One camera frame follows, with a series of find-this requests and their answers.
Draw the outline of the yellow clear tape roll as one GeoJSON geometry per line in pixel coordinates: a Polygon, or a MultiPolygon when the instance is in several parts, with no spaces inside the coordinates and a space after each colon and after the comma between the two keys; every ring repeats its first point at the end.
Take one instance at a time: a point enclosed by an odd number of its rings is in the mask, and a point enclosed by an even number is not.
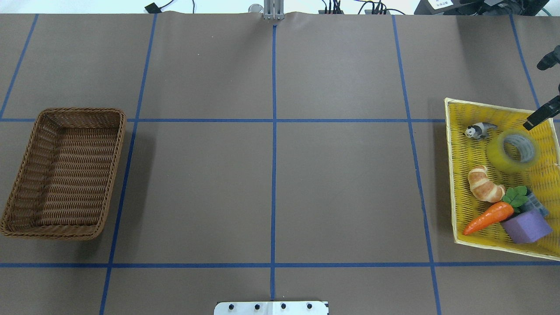
{"type": "Polygon", "coordinates": [[[540,158],[540,147],[528,132],[511,128],[489,141],[486,156],[497,170],[515,174],[536,164],[540,158]]]}

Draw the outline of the yellow plastic mesh basket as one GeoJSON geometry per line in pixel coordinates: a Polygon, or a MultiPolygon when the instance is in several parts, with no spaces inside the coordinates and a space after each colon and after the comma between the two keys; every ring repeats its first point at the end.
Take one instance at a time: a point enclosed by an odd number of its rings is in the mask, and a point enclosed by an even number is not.
{"type": "Polygon", "coordinates": [[[455,98],[446,98],[444,108],[454,242],[479,249],[499,250],[557,261],[560,169],[559,144],[552,119],[547,119],[528,132],[540,147],[540,158],[536,164],[521,173],[506,174],[489,162],[486,156],[487,145],[492,138],[508,129],[524,131],[523,123],[533,111],[455,98]],[[496,124],[498,128],[490,130],[489,137],[482,141],[476,141],[463,134],[468,126],[480,122],[496,124]],[[502,184],[506,188],[524,185],[531,189],[548,209],[546,221],[553,232],[530,244],[515,244],[500,224],[493,224],[471,235],[462,235],[466,225],[490,206],[488,202],[478,201],[469,189],[468,173],[478,165],[487,167],[488,177],[495,184],[502,184]]]}

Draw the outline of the brown wicker basket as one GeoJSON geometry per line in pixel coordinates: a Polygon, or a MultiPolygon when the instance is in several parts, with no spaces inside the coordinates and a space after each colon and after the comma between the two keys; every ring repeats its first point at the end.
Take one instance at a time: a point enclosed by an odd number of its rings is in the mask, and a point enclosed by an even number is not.
{"type": "Polygon", "coordinates": [[[126,121],[115,108],[40,112],[1,217],[2,235],[98,237],[109,214],[126,121]]]}

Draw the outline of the panda figurine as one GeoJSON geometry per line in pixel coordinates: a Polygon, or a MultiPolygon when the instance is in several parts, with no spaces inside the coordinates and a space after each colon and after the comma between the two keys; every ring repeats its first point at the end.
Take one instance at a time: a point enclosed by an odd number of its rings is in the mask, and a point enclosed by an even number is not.
{"type": "Polygon", "coordinates": [[[489,137],[490,130],[496,130],[497,128],[496,124],[480,122],[468,126],[463,134],[476,141],[482,141],[489,137]]]}

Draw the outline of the orange toy carrot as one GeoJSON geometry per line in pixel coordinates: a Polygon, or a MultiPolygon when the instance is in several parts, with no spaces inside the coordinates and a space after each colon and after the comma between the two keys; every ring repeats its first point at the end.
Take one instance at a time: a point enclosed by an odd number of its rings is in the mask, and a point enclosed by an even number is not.
{"type": "Polygon", "coordinates": [[[492,204],[484,213],[466,225],[462,235],[471,235],[520,213],[519,207],[529,200],[527,194],[528,188],[524,185],[508,188],[499,202],[492,204]]]}

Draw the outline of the toy croissant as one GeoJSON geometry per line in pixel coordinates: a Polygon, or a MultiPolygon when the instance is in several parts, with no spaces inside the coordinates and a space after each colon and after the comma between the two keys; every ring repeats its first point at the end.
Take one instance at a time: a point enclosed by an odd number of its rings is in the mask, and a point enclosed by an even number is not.
{"type": "Polygon", "coordinates": [[[487,167],[478,165],[468,173],[469,189],[478,201],[496,203],[505,196],[503,185],[495,184],[487,175],[487,167]]]}

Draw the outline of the purple foam block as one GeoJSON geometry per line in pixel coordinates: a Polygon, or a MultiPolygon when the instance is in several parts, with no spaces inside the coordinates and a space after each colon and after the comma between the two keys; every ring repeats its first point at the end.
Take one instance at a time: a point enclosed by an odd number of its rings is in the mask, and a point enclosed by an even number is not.
{"type": "Polygon", "coordinates": [[[530,210],[504,220],[502,228],[515,244],[535,243],[553,232],[539,210],[530,210]]]}

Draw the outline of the black usb hub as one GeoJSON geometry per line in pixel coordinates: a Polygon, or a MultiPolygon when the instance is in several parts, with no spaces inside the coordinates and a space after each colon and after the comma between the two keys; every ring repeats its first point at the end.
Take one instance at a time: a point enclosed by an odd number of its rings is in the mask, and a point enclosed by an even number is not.
{"type": "MultiPolygon", "coordinates": [[[[351,12],[342,5],[342,0],[321,0],[323,8],[318,10],[318,14],[324,15],[343,15],[351,12]]],[[[360,4],[356,14],[365,15],[387,15],[390,8],[382,0],[352,0],[360,4]]]]}

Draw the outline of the small black device box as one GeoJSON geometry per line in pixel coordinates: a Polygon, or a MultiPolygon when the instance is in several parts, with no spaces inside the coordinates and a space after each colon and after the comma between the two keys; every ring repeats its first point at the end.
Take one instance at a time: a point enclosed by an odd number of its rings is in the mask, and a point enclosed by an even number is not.
{"type": "Polygon", "coordinates": [[[161,12],[161,8],[156,3],[148,4],[144,9],[148,14],[159,14],[161,12]]]}

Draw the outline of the aluminium frame post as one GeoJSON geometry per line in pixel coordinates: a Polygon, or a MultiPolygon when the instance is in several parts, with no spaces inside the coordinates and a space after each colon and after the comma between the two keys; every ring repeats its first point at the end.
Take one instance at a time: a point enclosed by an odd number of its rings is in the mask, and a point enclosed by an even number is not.
{"type": "Polygon", "coordinates": [[[264,20],[284,20],[284,0],[264,0],[262,14],[264,20]]]}

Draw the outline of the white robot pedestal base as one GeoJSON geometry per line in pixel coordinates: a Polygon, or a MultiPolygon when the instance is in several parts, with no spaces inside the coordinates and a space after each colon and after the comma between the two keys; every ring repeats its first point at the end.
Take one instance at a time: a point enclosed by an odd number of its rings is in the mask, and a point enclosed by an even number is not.
{"type": "Polygon", "coordinates": [[[231,301],[220,302],[214,315],[329,315],[326,301],[231,301]]]}

